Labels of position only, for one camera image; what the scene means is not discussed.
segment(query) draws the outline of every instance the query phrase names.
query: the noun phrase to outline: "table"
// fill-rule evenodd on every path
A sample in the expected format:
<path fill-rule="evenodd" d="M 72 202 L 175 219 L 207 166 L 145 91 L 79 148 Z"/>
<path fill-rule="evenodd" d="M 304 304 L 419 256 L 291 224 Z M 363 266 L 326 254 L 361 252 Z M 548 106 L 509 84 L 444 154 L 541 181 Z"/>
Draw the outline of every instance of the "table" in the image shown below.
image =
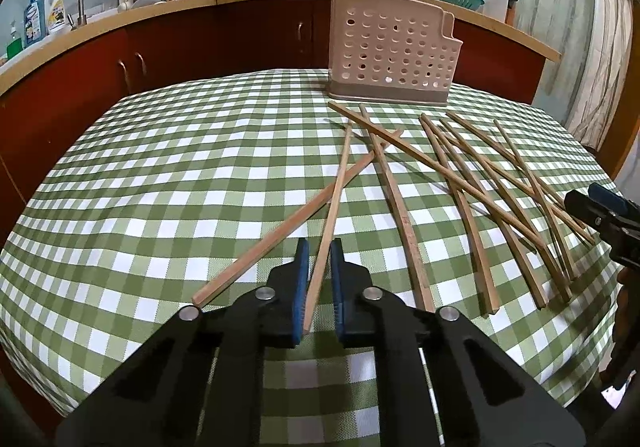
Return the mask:
<path fill-rule="evenodd" d="M 131 96 L 52 169 L 0 255 L 0 341 L 18 372 L 61 413 L 190 302 L 203 282 L 334 180 L 344 132 L 326 106 L 326 81 L 326 70 L 272 70 Z M 494 138 L 492 120 L 499 119 L 530 168 L 562 195 L 591 182 L 614 187 L 537 108 L 452 85 L 449 109 Z M 369 112 L 388 129 L 404 127 L 402 138 L 433 156 L 417 117 L 443 116 L 443 108 L 370 104 Z M 461 131 L 476 150 L 513 170 Z M 361 134 L 355 130 L 351 164 L 368 150 Z M 608 260 L 608 246 L 598 238 L 589 247 L 561 224 L 582 272 L 572 287 L 577 297 L 563 307 L 545 267 L 530 254 L 550 297 L 539 311 L 502 234 L 476 207 L 502 302 L 496 315 L 481 315 L 465 230 L 446 183 L 395 148 L 387 154 L 436 305 L 460 309 L 567 404 L 591 380 L 610 341 L 619 266 Z M 542 213 L 524 193 L 513 192 L 549 243 Z M 299 236 L 309 237 L 313 255 L 326 212 L 212 305 L 228 305 L 263 283 L 271 268 L 292 259 Z M 399 234 L 373 166 L 344 190 L 335 235 L 348 261 L 366 266 L 375 284 L 413 303 Z M 296 350 L 267 352 L 263 444 L 377 444 L 372 351 L 346 352 L 333 325 L 330 284 L 324 283 L 312 333 Z"/>

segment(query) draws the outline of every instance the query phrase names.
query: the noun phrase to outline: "silver bolt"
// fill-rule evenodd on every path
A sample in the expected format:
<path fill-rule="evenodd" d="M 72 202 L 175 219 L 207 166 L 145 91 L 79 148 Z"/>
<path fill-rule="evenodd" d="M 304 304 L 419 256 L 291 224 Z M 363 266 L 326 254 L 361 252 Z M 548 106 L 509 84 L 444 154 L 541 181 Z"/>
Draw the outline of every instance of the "silver bolt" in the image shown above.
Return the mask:
<path fill-rule="evenodd" d="M 440 317 L 445 321 L 457 321 L 460 317 L 460 312 L 452 306 L 445 306 L 440 309 Z"/>
<path fill-rule="evenodd" d="M 275 297 L 276 291 L 271 286 L 261 286 L 255 291 L 256 299 L 268 301 Z"/>
<path fill-rule="evenodd" d="M 367 286 L 362 291 L 362 296 L 370 301 L 377 301 L 382 299 L 382 290 L 380 290 L 377 286 Z"/>
<path fill-rule="evenodd" d="M 185 306 L 178 313 L 178 316 L 183 321 L 194 321 L 198 318 L 198 315 L 200 315 L 200 310 L 196 306 Z"/>

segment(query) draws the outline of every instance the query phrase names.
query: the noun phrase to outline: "wooden countertop edge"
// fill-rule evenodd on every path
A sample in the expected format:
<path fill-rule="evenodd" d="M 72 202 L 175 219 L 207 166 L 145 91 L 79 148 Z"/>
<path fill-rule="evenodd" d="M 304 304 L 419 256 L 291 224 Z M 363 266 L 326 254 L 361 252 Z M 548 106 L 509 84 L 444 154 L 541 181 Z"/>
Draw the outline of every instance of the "wooden countertop edge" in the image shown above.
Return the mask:
<path fill-rule="evenodd" d="M 30 55 L 26 55 L 16 64 L 6 68 L 4 71 L 0 68 L 0 96 L 9 88 L 20 82 L 28 74 L 38 69 L 49 60 L 56 58 L 72 48 L 88 42 L 95 37 L 101 36 L 113 30 L 117 30 L 129 24 L 139 21 L 148 20 L 156 16 L 171 14 L 172 12 L 180 12 L 182 10 L 191 10 L 192 8 L 211 7 L 214 5 L 225 5 L 230 3 L 245 2 L 250 0 L 181 0 L 178 2 L 166 2 L 159 5 L 151 5 L 149 7 L 137 8 L 119 14 L 113 14 L 86 26 L 82 26 L 77 30 L 73 30 L 68 34 L 54 36 L 42 47 L 37 48 Z M 528 36 L 524 32 L 513 28 L 505 23 L 478 14 L 466 8 L 457 7 L 438 0 L 421 0 L 442 7 L 444 10 L 452 12 L 457 20 L 474 24 L 495 34 L 514 40 L 515 42 L 526 46 L 536 53 L 544 56 L 553 62 L 560 60 L 561 54 L 550 48 L 546 44 Z"/>

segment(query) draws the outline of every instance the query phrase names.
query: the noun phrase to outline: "drawer handle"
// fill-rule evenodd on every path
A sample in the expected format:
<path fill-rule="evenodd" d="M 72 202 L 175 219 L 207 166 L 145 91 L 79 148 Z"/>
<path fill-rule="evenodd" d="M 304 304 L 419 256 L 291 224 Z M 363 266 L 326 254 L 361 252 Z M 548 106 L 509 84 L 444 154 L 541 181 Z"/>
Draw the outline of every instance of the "drawer handle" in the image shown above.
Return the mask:
<path fill-rule="evenodd" d="M 140 55 L 139 52 L 136 52 L 135 55 L 136 55 L 136 57 L 138 59 L 140 59 L 140 66 L 142 66 L 142 74 L 146 77 L 146 62 L 145 62 L 145 58 L 142 55 Z"/>
<path fill-rule="evenodd" d="M 118 64 L 122 66 L 122 69 L 124 70 L 124 82 L 127 84 L 127 93 L 131 95 L 131 84 L 129 83 L 129 72 L 127 72 L 127 67 L 124 66 L 122 59 L 118 59 Z"/>

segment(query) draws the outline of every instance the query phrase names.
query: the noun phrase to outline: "beige plastic basket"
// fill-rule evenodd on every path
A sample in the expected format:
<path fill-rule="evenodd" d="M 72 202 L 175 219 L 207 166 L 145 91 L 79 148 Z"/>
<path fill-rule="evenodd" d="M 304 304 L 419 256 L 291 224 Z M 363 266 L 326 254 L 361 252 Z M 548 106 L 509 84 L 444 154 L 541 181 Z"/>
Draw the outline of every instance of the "beige plastic basket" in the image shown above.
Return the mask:
<path fill-rule="evenodd" d="M 446 104 L 462 41 L 420 0 L 331 0 L 330 97 Z"/>

